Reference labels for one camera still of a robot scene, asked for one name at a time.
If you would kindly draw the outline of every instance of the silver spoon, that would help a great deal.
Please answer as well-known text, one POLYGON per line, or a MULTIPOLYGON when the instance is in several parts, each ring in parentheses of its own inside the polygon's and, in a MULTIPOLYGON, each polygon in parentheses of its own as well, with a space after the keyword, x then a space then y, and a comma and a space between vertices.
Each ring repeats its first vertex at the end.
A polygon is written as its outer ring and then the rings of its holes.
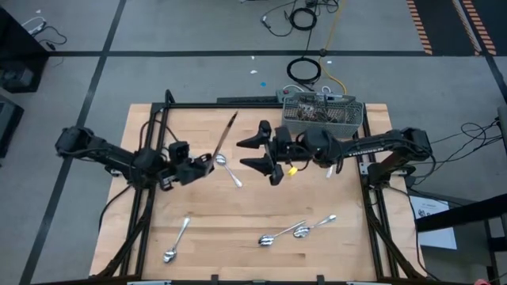
POLYGON ((314 224, 313 226, 300 226, 299 228, 294 230, 294 238, 304 238, 310 233, 310 229, 313 229, 317 226, 322 226, 327 224, 328 222, 334 222, 336 220, 336 215, 329 215, 327 218, 323 219, 321 222, 314 224))
POLYGON ((176 243, 174 244, 172 249, 167 249, 166 253, 164 253, 164 262, 169 263, 176 258, 176 247, 177 244, 180 242, 180 238, 183 235, 183 232, 185 232, 185 229, 190 223, 190 217, 185 217, 185 220, 183 221, 183 226, 181 227, 180 233, 177 236, 176 243))
POLYGON ((292 229, 296 228, 297 226, 303 225, 305 222, 307 222, 307 221, 298 222, 294 226, 291 226, 290 228, 288 228, 286 230, 282 230, 281 232, 279 232, 278 234, 275 234, 275 235, 265 234, 261 238, 259 238, 259 245, 260 246, 270 246, 273 244, 273 241, 275 240, 276 237, 278 237, 281 234, 287 233, 289 230, 292 230, 292 229))
POLYGON ((232 173, 231 169, 229 169, 229 166, 227 166, 227 159, 225 158, 225 156, 223 154, 218 154, 216 156, 215 161, 216 161, 216 163, 218 163, 218 165, 225 167, 225 169, 227 170, 229 175, 231 175, 232 180, 236 184, 236 187, 238 187, 238 188, 243 187, 243 183, 241 183, 241 181, 232 173))

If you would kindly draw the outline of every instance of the spoon handle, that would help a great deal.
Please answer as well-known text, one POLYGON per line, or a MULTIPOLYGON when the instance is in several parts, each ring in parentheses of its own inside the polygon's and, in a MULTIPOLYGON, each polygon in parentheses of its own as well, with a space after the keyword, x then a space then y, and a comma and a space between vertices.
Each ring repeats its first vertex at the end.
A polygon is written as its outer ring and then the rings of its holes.
POLYGON ((323 224, 327 224, 328 222, 334 222, 336 220, 336 215, 329 215, 325 219, 323 219, 321 222, 311 226, 312 228, 315 228, 316 226, 322 226, 323 224))
POLYGON ((236 187, 238 187, 238 188, 243 187, 243 183, 232 173, 232 171, 229 168, 229 166, 227 166, 227 165, 224 165, 224 166, 225 166, 225 169, 227 170, 227 172, 229 173, 229 175, 231 175, 232 180, 236 184, 236 187))
POLYGON ((181 227, 180 233, 177 236, 176 243, 174 244, 174 249, 176 249, 177 244, 180 243, 181 236, 183 235, 183 232, 185 232, 185 229, 190 223, 190 217, 185 217, 185 220, 183 221, 183 226, 181 227))
POLYGON ((295 229, 296 227, 303 225, 305 222, 307 222, 307 221, 306 221, 306 220, 303 220, 303 221, 301 221, 301 222, 298 222, 298 223, 296 223, 294 226, 291 226, 290 228, 288 228, 288 229, 286 229, 286 230, 283 230, 283 231, 281 231, 281 232, 280 232, 280 233, 278 233, 278 234, 275 234, 273 237, 274 237, 274 238, 276 238, 276 237, 278 237, 278 236, 279 236, 279 235, 281 235, 281 234, 285 234, 285 233, 287 233, 289 230, 293 230, 293 229, 295 229))

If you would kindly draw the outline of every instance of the concrete floor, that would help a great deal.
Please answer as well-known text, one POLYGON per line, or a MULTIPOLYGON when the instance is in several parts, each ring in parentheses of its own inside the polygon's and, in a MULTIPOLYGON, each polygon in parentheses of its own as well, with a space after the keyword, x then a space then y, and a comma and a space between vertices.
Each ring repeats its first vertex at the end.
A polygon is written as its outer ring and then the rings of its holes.
MULTIPOLYGON (((64 51, 100 51, 120 0, 10 0, 3 7, 18 21, 44 16, 66 35, 64 51)), ((302 50, 307 33, 271 36, 259 17, 278 2, 216 0, 127 0, 112 50, 216 51, 302 50)), ((273 28, 288 27, 280 13, 269 15, 273 28)), ((322 11, 311 49, 326 42, 333 15, 322 11)), ((344 7, 334 50, 422 51, 405 0, 354 0, 344 7)), ((217 97, 270 96, 292 84, 285 67, 293 56, 107 58, 86 126, 111 143, 120 143, 128 106, 161 101, 171 89, 178 102, 214 102, 217 97)), ((98 58, 50 58, 40 88, 31 94, 2 95, 25 115, 0 169, 0 283, 19 282, 53 191, 61 159, 54 143, 63 127, 75 124, 98 58)), ((507 73, 507 59, 495 58, 507 73)), ((327 57, 331 74, 358 101, 387 103, 394 127, 425 129, 431 140, 459 131, 465 122, 488 124, 505 102, 482 57, 327 57)), ((299 66, 296 72, 308 72, 299 66)), ((322 78, 318 87, 339 88, 322 78)), ((437 159, 457 150, 465 138, 433 147, 437 159)), ((505 193, 507 158, 500 143, 461 162, 444 166, 418 189, 469 200, 505 193)), ((74 161, 64 186, 32 282, 88 276, 97 239, 97 221, 111 177, 99 165, 74 161)), ((428 270, 449 281, 486 278, 486 240, 482 227, 456 230, 459 250, 425 249, 428 270)))

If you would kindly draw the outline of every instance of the wooden table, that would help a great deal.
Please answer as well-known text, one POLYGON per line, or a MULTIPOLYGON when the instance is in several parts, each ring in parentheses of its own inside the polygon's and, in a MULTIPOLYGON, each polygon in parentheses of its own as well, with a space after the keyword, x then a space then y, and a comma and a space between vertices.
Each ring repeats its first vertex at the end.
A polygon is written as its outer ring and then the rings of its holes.
MULTIPOLYGON (((149 104, 130 107, 121 147, 135 150, 139 129, 149 118, 149 104)), ((368 121, 373 135, 391 129, 385 104, 368 104, 368 121)), ((234 109, 170 109, 169 126, 181 140, 190 144, 192 154, 212 152, 234 109)), ((285 176, 272 187, 268 177, 239 163, 240 158, 261 157, 263 149, 239 148, 235 143, 257 133, 260 120, 280 126, 281 109, 241 109, 221 152, 234 174, 243 182, 236 188, 227 171, 215 166, 207 178, 186 186, 177 184, 169 192, 156 192, 143 279, 210 280, 375 280, 375 268, 362 205, 356 159, 345 159, 339 175, 326 179, 326 170, 310 164, 293 177, 285 176), (275 234, 300 221, 308 224, 329 214, 336 222, 315 229, 304 239, 291 234, 279 236, 269 248, 257 240, 262 234, 275 234), (172 264, 162 262, 163 253, 173 245, 184 216, 192 217, 172 264)), ((154 141, 158 134, 156 124, 154 141)), ((166 134, 166 142, 172 142, 166 134)), ((384 159, 388 153, 377 154, 384 159)), ((126 183, 113 178, 109 199, 126 183)), ((405 189, 395 177, 391 185, 405 189)), ((91 274, 99 272, 114 256, 125 239, 134 191, 115 201, 105 214, 97 241, 91 274)), ((384 191, 391 234, 403 255, 421 273, 417 264, 413 216, 406 196, 384 191)), ((384 275, 388 263, 382 240, 384 275)), ((132 250, 131 272, 138 247, 132 250)))

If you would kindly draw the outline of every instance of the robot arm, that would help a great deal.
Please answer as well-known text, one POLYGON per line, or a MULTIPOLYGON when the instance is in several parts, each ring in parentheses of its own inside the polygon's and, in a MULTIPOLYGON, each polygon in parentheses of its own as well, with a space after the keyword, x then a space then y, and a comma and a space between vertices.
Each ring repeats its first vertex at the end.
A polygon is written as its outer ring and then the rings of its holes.
POLYGON ((160 188, 166 191, 172 188, 173 182, 185 185, 204 177, 212 158, 210 154, 190 158, 187 142, 171 143, 168 160, 160 151, 150 147, 132 153, 95 136, 85 127, 64 129, 55 148, 63 158, 88 158, 105 165, 109 172, 115 169, 138 188, 159 183, 160 188))
POLYGON ((393 153, 380 163, 368 167, 370 184, 388 181, 391 174, 410 161, 424 161, 431 157, 432 150, 425 131, 406 128, 402 131, 392 130, 382 135, 373 135, 362 139, 340 142, 320 127, 307 129, 292 141, 286 127, 275 128, 275 136, 271 136, 268 121, 259 123, 257 134, 242 140, 236 145, 246 148, 265 147, 263 158, 243 158, 240 162, 262 174, 269 175, 271 185, 278 185, 284 176, 281 165, 277 162, 306 162, 312 160, 322 168, 338 164, 337 172, 344 158, 363 154, 372 154, 385 150, 393 153))

